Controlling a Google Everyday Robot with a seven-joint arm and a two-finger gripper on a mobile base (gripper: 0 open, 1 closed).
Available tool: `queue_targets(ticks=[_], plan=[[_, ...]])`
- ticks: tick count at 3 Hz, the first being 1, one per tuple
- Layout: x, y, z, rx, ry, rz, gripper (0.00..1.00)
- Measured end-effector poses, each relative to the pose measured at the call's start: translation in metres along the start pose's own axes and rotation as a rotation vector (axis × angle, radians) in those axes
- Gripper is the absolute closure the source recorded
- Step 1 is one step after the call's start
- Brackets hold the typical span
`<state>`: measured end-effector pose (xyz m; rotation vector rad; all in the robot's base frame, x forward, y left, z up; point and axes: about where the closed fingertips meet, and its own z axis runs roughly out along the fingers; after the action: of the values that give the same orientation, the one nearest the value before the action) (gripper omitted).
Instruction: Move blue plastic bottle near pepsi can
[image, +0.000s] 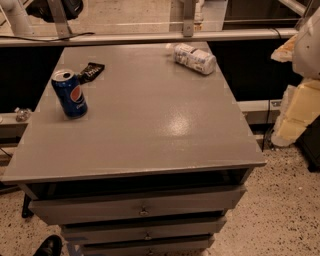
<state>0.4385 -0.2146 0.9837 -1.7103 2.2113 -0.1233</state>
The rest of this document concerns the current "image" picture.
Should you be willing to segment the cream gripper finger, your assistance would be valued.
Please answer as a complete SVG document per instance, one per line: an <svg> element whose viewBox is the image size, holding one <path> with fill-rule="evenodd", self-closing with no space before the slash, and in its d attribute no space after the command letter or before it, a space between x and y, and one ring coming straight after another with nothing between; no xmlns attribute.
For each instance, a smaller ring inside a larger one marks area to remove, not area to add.
<svg viewBox="0 0 320 256"><path fill-rule="evenodd" d="M289 85L284 92L271 142L279 147L294 143L320 115L320 81L304 79L297 87Z"/></svg>
<svg viewBox="0 0 320 256"><path fill-rule="evenodd" d="M292 61L296 39L297 36L294 35L290 39L288 39L283 45L275 49L271 54L271 59L281 63Z"/></svg>

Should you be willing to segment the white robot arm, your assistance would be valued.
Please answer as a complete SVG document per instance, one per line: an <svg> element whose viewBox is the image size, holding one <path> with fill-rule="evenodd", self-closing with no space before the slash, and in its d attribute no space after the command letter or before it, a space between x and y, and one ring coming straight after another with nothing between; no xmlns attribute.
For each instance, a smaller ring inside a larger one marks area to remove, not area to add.
<svg viewBox="0 0 320 256"><path fill-rule="evenodd" d="M274 145L287 147L320 115L320 7L271 58L291 61L293 71L303 77L297 87L289 85L285 90L271 134Z"/></svg>

